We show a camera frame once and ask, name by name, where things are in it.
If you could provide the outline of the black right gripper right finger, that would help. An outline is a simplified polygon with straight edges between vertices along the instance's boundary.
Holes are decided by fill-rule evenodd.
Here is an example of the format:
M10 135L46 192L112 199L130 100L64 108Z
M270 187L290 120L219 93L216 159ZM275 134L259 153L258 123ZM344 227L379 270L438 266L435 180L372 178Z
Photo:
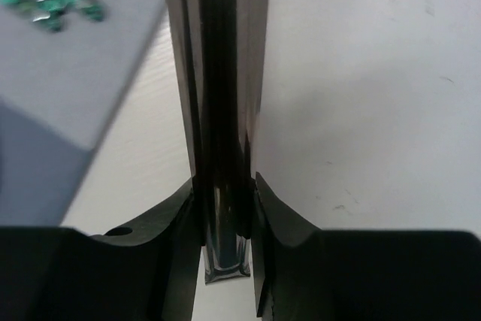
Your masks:
M263 320L478 320L480 242L446 230L324 230L253 181Z

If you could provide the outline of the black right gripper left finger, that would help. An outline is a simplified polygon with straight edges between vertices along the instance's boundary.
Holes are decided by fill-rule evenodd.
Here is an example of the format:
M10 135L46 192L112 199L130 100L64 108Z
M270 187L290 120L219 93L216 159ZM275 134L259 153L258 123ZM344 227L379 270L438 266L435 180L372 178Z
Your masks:
M189 320L201 251L191 183L103 235L1 230L3 320Z

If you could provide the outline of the stainless steel tongs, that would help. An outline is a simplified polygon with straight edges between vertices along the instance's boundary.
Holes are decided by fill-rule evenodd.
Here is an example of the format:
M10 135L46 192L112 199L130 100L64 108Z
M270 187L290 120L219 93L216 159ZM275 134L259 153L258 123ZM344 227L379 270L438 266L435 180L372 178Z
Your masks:
M205 280L250 275L268 0L166 0Z

